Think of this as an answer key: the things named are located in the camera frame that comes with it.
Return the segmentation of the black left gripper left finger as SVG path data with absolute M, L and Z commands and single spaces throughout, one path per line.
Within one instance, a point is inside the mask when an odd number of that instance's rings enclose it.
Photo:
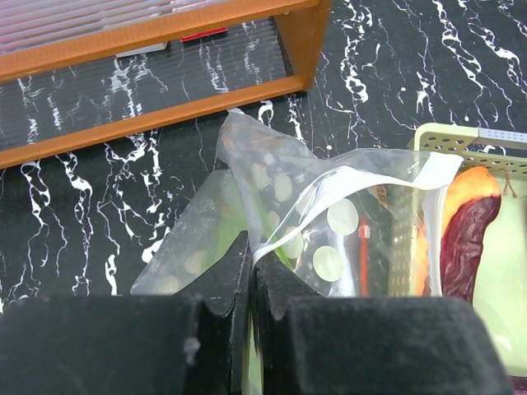
M 175 295 L 28 298 L 1 317 L 4 394 L 239 394 L 251 252 Z

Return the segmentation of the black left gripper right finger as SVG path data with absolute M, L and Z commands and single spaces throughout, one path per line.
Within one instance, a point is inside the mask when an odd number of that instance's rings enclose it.
M 510 394 L 482 320 L 445 297 L 326 298 L 277 257 L 254 266 L 266 394 Z

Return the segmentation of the clear bag of white discs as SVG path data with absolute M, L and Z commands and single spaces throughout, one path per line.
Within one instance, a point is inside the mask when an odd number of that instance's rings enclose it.
M 439 297 L 446 190 L 461 164 L 437 151 L 360 148 L 330 159 L 235 111 L 222 125 L 212 172 L 132 286 L 174 294 L 215 263 L 217 228 L 245 220 L 252 252 L 248 392 L 263 391 L 253 320 L 254 266 L 275 256 L 326 298 Z M 369 295 L 361 296 L 360 217 L 370 227 Z

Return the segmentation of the dark red toy sweet potato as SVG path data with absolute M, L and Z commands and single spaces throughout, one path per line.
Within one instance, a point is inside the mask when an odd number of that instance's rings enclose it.
M 462 204 L 441 238 L 441 292 L 473 302 L 487 227 L 497 218 L 500 195 L 477 197 Z

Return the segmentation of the pale green perforated basket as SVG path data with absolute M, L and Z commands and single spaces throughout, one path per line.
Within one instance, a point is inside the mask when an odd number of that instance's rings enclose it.
M 501 188 L 474 278 L 473 306 L 509 375 L 526 377 L 526 136 L 489 128 L 425 123 L 409 148 L 462 156 L 460 171 L 482 166 Z

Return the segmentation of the green toy leaf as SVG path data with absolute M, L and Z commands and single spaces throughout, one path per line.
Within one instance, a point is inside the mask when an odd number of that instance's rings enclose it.
M 246 224 L 244 219 L 239 217 L 229 216 L 220 219 L 217 228 L 217 246 L 216 252 L 213 254 L 214 260 L 217 262 L 223 257 L 227 250 L 232 246 L 234 240 L 241 231 L 245 231 Z

